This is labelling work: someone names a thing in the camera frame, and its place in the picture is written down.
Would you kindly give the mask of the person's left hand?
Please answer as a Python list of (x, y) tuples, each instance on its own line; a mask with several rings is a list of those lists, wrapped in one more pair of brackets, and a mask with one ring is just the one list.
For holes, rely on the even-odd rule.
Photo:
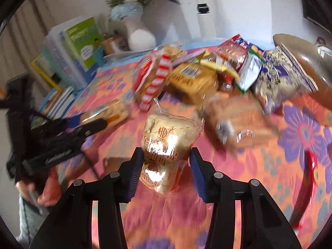
[(22, 179), (15, 184), (20, 196), (32, 205), (50, 207), (61, 198), (62, 192), (56, 167), (49, 170), (47, 180), (42, 186), (36, 186), (30, 179)]

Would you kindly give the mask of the grey sleeve forearm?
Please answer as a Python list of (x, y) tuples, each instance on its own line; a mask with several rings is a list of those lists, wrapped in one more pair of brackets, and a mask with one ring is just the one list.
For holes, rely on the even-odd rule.
[(36, 233), (46, 219), (39, 210), (19, 195), (20, 234), (16, 237), (23, 248), (29, 248)]

